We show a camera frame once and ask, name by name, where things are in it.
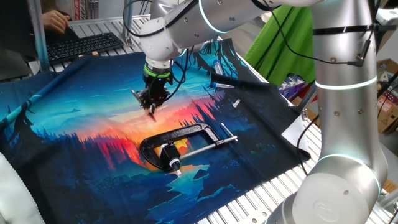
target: silver robot link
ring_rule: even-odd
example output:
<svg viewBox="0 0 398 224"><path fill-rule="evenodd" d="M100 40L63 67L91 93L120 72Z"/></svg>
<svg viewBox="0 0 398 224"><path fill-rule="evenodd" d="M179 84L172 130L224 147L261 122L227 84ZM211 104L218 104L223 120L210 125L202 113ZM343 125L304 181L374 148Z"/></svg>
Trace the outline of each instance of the silver robot link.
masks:
<svg viewBox="0 0 398 224"><path fill-rule="evenodd" d="M262 0L257 4L264 5ZM371 25L367 0L266 0L269 7L311 7L314 29ZM153 11L141 30L148 65L168 69L183 49L203 44L264 13L251 0L199 0L174 25L190 1ZM314 57L331 62L357 60L367 32L315 35ZM362 67L315 61L322 152L298 192L269 216L266 224L363 224L387 178L387 163L379 147L376 105L376 46L374 37Z"/></svg>

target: person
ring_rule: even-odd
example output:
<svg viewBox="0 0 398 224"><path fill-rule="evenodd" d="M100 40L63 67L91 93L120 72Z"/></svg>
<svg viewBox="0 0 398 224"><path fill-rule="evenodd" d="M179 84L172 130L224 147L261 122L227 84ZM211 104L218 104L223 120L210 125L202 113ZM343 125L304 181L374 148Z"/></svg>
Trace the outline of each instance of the person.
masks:
<svg viewBox="0 0 398 224"><path fill-rule="evenodd" d="M51 10L42 14L44 30L52 30L60 34L65 33L65 29L69 27L68 15L63 15L57 10Z"/></svg>
<svg viewBox="0 0 398 224"><path fill-rule="evenodd" d="M70 16L59 10L56 0L40 0L40 5L44 30L64 34L65 29L69 27Z"/></svg>

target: black cable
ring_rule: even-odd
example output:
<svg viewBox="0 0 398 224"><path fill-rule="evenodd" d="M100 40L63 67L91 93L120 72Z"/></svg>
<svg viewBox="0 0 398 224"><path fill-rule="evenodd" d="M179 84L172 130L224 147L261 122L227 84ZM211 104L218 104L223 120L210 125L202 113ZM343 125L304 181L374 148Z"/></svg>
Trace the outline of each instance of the black cable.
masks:
<svg viewBox="0 0 398 224"><path fill-rule="evenodd" d="M133 3L138 2L138 1L147 1L147 2L151 2L151 0L132 0L131 2L129 2L128 4L125 5L124 9L123 9L123 25L126 28L126 30L133 35L134 37L150 37L153 35L156 35L160 32L162 32L164 30L164 28L161 28L157 31L151 32L149 34L136 34L133 33L130 28L127 26L126 24L126 19L125 19L125 14L126 14L126 9ZM168 24L166 24L165 28L169 28L170 26L172 26L173 24L175 24L179 19L181 19L189 10L191 10L196 4L198 3L198 0L193 0L191 1L176 17L174 17L174 19L172 19Z"/></svg>
<svg viewBox="0 0 398 224"><path fill-rule="evenodd" d="M159 77L160 74L157 74L155 76L155 78L151 81L149 88L148 88L148 99L150 101L151 104L153 104L152 98L150 97L150 89L152 88L152 85L154 84L155 80L157 79L157 77Z"/></svg>
<svg viewBox="0 0 398 224"><path fill-rule="evenodd" d="M178 79L175 77L175 75L174 75L174 73L173 73L173 69L172 69L172 67L173 67L173 62L174 62L173 60L170 60L170 74L173 76L173 80L174 80L175 82L177 82L177 83L181 83L181 84L185 83L185 81L187 80L186 77L182 76L180 80L178 80ZM181 69L182 72L184 71L183 67L179 64L179 62L174 62L174 64L176 64L176 66L178 66L178 67Z"/></svg>
<svg viewBox="0 0 398 224"><path fill-rule="evenodd" d="M166 102L166 101L169 100L171 97L173 97L174 94L176 94L176 92L177 92L178 89L180 88L181 84L183 83L182 81L186 79L185 75L186 75L186 72L187 72L187 70L188 70L187 67L188 67L189 55L190 55L189 52L187 52L187 59L185 60L185 67L184 67L184 70L182 71L182 77L181 77L180 82L178 83L177 87L175 87L175 90L172 92L172 94L170 94L170 95L164 100L164 102Z"/></svg>
<svg viewBox="0 0 398 224"><path fill-rule="evenodd" d="M384 106L384 104L386 103L388 97L390 96L390 94L392 93L392 91L394 91L394 89L397 88L397 87L398 87L398 84L396 84L396 85L392 88L392 90L391 90L389 93L387 93L386 99L384 100L383 104L381 105L381 107L380 107L380 109L379 109L379 112L377 113L377 118L379 118L380 112L381 112L381 110L383 109L383 106Z"/></svg>
<svg viewBox="0 0 398 224"><path fill-rule="evenodd" d="M262 0L262 1L263 1L264 4L270 9L270 12L271 12L273 18L275 19L276 24L278 25L279 32L280 32L280 34L281 34L281 36L282 36L282 38L283 38L283 40L284 40L284 42L285 42L286 47L287 47L293 54L298 55L298 56L300 56L300 57L307 58L307 59L316 60L316 61L319 61L319 62L323 62L323 63L327 63L327 64L332 64L332 65L354 65L354 66L357 66L357 67L362 67L362 66L363 66L364 58L365 58L366 53L368 52L368 48L369 48L369 46L370 46L370 40L367 40L367 41L365 42L364 49L363 49L363 51L362 51L362 53L361 53L361 57L362 57L363 59L360 60L360 61L356 61L356 62L328 62L328 61L325 61L325 60L322 60L322 59L318 59L318 58L309 57L309 56L306 56L306 55L299 54L299 53L295 52L292 48L290 48L289 44L287 43L287 39L286 39L284 33L282 32L282 26L280 25L278 19L276 18L275 14L274 14L274 9L271 8L271 7L268 5L268 3L267 3L266 0Z"/></svg>
<svg viewBox="0 0 398 224"><path fill-rule="evenodd" d="M190 55L189 55L189 66L188 66L188 69L190 69L191 66L192 66L192 63L191 63L191 55L192 55L192 53L193 53L193 48L195 48L195 46L192 46L191 53L190 53Z"/></svg>
<svg viewBox="0 0 398 224"><path fill-rule="evenodd" d="M376 8L375 8L375 10L374 10L374 16L373 16L373 18L372 18L372 23L373 23L373 24L376 23L377 11L379 10L380 3L381 3L381 0L377 0ZM359 62L361 63L361 65L363 65L363 63L364 63L364 61L365 61L365 58L366 58L366 54L368 53L368 50L369 50L369 46L371 45L371 38L372 38L372 36L373 36L374 29L375 29L375 28L373 27L373 29L371 30L371 33L370 33L368 39L365 41L365 45L364 45L364 47L363 47L363 50L362 50L362 52L361 52L361 55L359 56L359 59L360 59Z"/></svg>
<svg viewBox="0 0 398 224"><path fill-rule="evenodd" d="M391 219L390 219L390 221L388 222L388 224L391 224L392 223L392 221L395 219L395 217L397 216L397 213L398 213L398 209L394 212L394 214L392 215L392 217L391 217Z"/></svg>
<svg viewBox="0 0 398 224"><path fill-rule="evenodd" d="M301 158L301 155L300 155L300 148L299 148L299 147L300 147L300 141L301 141L301 139L304 137L305 132L307 132L307 130L311 127L311 125L313 125L315 122L317 122L318 118L319 118L319 114L311 121L311 123L310 123L310 124L304 129L304 131L301 133L300 137L298 138L297 145L296 145L297 157L298 157L298 159L299 159L299 161L300 161L300 165L301 165L301 167L303 168L304 174L305 174L306 176L308 176L308 173L307 173L307 171L305 170L304 163L303 163L303 159Z"/></svg>

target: tree silhouette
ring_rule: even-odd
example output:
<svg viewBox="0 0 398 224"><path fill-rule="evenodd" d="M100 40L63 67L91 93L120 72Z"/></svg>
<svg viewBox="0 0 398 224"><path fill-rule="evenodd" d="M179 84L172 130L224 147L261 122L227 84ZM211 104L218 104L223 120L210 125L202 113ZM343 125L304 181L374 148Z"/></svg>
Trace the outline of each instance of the tree silhouette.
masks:
<svg viewBox="0 0 398 224"><path fill-rule="evenodd" d="M45 128L43 127L43 137L44 138L48 138L49 134L47 133L47 131L45 130Z"/></svg>
<svg viewBox="0 0 398 224"><path fill-rule="evenodd" d="M122 145L122 151L123 151L124 156L126 157L126 160L131 161L130 155L127 153L127 151L123 145Z"/></svg>
<svg viewBox="0 0 398 224"><path fill-rule="evenodd" d="M116 155L115 155L114 151L112 150L112 148L110 147L110 145L108 143L106 143L105 145L106 145L106 148L109 151L109 156L111 158L111 162L112 162L113 168L116 169L117 166L119 165L118 159L116 158Z"/></svg>
<svg viewBox="0 0 398 224"><path fill-rule="evenodd" d="M229 64L229 60L228 58L225 58L224 54L224 47L223 47L223 42L218 42L218 49L216 50L216 57L218 57L218 60L220 60L221 63L224 62L224 64L226 65L226 67L229 70L229 73L227 72L227 69L223 69L224 70L224 75L229 76L229 77L233 77L234 75L238 75L237 71L234 69L233 66L231 66Z"/></svg>
<svg viewBox="0 0 398 224"><path fill-rule="evenodd" d="M234 70L233 73L236 74L238 78L244 78L245 80L258 82L257 78L254 75L250 75L248 67L243 64L242 60L234 51L232 41L229 40L220 42L220 47L226 49L223 51L223 59L226 62L227 67L229 67L230 63L234 65L232 70Z"/></svg>
<svg viewBox="0 0 398 224"><path fill-rule="evenodd" d="M17 148L22 148L23 150L21 149L21 151L23 153L33 154L34 152L31 151L34 149L33 146L39 146L43 138L34 133L31 129L33 123L26 116L27 111L31 112L29 109L30 104L30 100L22 104L21 111L14 123L14 132L8 143L17 138Z"/></svg>
<svg viewBox="0 0 398 224"><path fill-rule="evenodd" d="M122 178L117 177L107 177L101 183L97 185L97 190L99 192L104 192L107 190L114 189L116 186L122 183Z"/></svg>
<svg viewBox="0 0 398 224"><path fill-rule="evenodd" d="M66 135L65 147L70 151L70 156L72 160L73 166L73 175L75 177L75 185L80 185L82 187L88 188L88 184L86 183L89 178L86 176L86 169L83 164L82 152L84 152L83 146L81 144L76 144L76 146L72 143L72 136Z"/></svg>
<svg viewBox="0 0 398 224"><path fill-rule="evenodd" d="M204 55L211 55L211 52L213 51L213 48L216 48L217 42L210 42L207 43L203 49L200 51L201 54Z"/></svg>
<svg viewBox="0 0 398 224"><path fill-rule="evenodd" d="M207 76L210 76L212 72L216 72L216 70L208 65L206 61L198 54L197 52L193 53L193 64L197 63L198 65L198 70L205 69L207 71Z"/></svg>

